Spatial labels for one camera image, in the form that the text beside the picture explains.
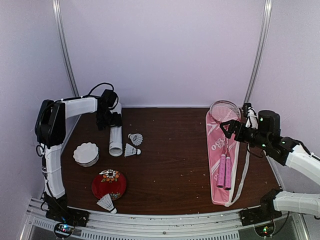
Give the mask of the white shuttlecock tube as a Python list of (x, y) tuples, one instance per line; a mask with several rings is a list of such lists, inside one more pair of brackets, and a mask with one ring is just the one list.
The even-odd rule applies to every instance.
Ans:
[(119, 157), (123, 154), (123, 131), (122, 131), (122, 104), (119, 102), (112, 113), (116, 113), (117, 126), (110, 128), (109, 136), (109, 154), (113, 157)]

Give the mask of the white shuttlecock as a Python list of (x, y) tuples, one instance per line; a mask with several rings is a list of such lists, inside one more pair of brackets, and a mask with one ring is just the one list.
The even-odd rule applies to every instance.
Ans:
[(104, 195), (101, 199), (99, 199), (96, 203), (101, 208), (109, 211), (111, 214), (116, 214), (117, 209), (115, 208), (112, 198), (109, 193)]
[(125, 157), (131, 157), (134, 155), (140, 155), (142, 153), (142, 151), (132, 145), (130, 145), (129, 143), (125, 144), (125, 150), (124, 150), (124, 156)]
[(143, 135), (140, 133), (129, 133), (128, 138), (134, 146), (139, 146), (143, 142)]

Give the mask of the white shuttlecock front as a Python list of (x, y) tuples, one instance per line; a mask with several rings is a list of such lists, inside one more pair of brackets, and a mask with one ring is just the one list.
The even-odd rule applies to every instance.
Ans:
[(96, 203), (101, 208), (109, 211), (111, 214), (116, 214), (117, 209), (115, 208), (112, 198), (109, 193), (104, 195), (101, 199), (99, 199)]

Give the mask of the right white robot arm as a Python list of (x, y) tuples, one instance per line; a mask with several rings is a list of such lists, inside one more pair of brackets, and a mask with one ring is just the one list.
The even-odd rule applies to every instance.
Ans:
[[(302, 141), (280, 135), (280, 115), (271, 110), (258, 112), (257, 128), (246, 126), (238, 120), (220, 124), (224, 135), (237, 142), (246, 143), (265, 151), (273, 160), (294, 169), (315, 183), (320, 182), (320, 159), (311, 153)], [(259, 220), (268, 220), (275, 212), (296, 212), (320, 217), (320, 195), (270, 190), (260, 200), (256, 210)]]

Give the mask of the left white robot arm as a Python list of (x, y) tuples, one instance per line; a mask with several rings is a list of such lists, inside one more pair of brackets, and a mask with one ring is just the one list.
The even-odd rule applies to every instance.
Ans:
[(102, 95), (87, 95), (46, 99), (42, 102), (35, 123), (35, 135), (38, 142), (37, 154), (42, 158), (41, 171), (45, 181), (44, 191), (51, 198), (65, 196), (62, 180), (61, 152), (66, 139), (66, 121), (69, 118), (95, 113), (98, 130), (110, 129), (109, 154), (119, 157), (123, 153), (122, 105), (111, 83)]

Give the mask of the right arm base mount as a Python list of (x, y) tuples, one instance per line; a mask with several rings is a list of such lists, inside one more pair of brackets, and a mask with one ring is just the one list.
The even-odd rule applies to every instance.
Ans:
[(243, 208), (239, 212), (243, 227), (254, 225), (255, 233), (264, 239), (271, 238), (276, 233), (275, 219), (283, 214), (275, 210), (273, 200), (282, 190), (272, 189), (260, 199), (260, 206)]

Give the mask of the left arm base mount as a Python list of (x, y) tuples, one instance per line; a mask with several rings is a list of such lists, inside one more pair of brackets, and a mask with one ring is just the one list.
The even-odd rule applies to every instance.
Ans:
[(71, 227), (86, 227), (90, 213), (86, 210), (68, 207), (68, 198), (64, 194), (62, 197), (52, 197), (44, 192), (44, 202), (47, 204), (46, 218), (56, 222), (67, 224)]

